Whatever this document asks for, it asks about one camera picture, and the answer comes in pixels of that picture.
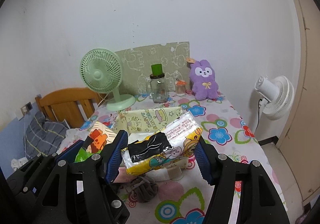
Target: white fan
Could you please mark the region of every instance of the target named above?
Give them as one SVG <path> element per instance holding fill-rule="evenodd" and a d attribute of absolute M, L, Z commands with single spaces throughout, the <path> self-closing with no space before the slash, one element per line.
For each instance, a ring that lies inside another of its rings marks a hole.
<path fill-rule="evenodd" d="M 259 117 L 264 113 L 268 119 L 277 120 L 291 108 L 294 88 L 287 77 L 278 76 L 268 80 L 260 76 L 254 88 L 264 97 L 259 103 Z"/>

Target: green cap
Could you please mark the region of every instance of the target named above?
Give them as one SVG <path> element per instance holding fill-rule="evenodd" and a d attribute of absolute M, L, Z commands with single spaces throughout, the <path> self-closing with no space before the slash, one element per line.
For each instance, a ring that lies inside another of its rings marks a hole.
<path fill-rule="evenodd" d="M 158 76 L 160 74 L 163 74 L 163 71 L 162 71 L 162 64 L 158 63 L 158 64 L 153 64 L 151 66 L 151 71 L 152 71 L 152 74 L 154 76 Z"/>

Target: floral tablecloth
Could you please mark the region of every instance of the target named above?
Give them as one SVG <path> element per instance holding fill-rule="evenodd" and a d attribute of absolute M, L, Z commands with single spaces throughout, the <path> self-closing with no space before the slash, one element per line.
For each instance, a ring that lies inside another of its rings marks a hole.
<path fill-rule="evenodd" d="M 193 114 L 196 121 L 203 127 L 203 138 L 207 143 L 214 145 L 218 153 L 226 154 L 234 161 L 241 163 L 260 161 L 285 206 L 281 188 L 262 148 L 242 117 L 222 93 L 219 93 L 216 100 L 204 101 L 195 100 L 191 91 L 184 97 L 170 93 L 168 102 L 164 104 L 155 104 L 149 96 L 140 95 L 136 96 L 136 103 L 126 111 L 176 106 Z M 118 113 L 108 111 L 105 105 L 102 105 L 79 130 L 74 130 L 75 137 L 72 142 L 85 139 L 97 120 L 112 127 L 117 115 Z M 125 185 L 121 186 L 119 197 L 130 211 L 128 223 L 202 223 L 213 187 L 202 179 L 194 155 L 189 158 L 188 167 L 182 171 L 179 179 L 158 182 L 158 186 L 157 196 L 143 204 L 138 203 L 137 197 L 132 192 L 127 192 Z M 229 223 L 236 223 L 240 191 L 241 182 L 236 182 Z"/>

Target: green fan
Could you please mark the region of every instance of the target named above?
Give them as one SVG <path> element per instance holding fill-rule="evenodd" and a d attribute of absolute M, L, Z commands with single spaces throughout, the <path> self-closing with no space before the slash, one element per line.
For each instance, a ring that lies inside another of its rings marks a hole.
<path fill-rule="evenodd" d="M 94 92 L 110 93 L 107 103 L 110 111 L 121 111 L 132 106 L 136 99 L 130 94 L 119 94 L 123 69 L 119 57 L 106 49 L 93 49 L 81 60 L 80 74 L 84 83 Z"/>

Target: yellow bow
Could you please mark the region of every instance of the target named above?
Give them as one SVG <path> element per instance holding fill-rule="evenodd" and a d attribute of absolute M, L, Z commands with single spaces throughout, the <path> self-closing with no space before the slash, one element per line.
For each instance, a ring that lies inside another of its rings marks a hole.
<path fill-rule="evenodd" d="M 210 89 L 211 82 L 204 82 L 202 85 L 205 86 L 206 89 Z"/>

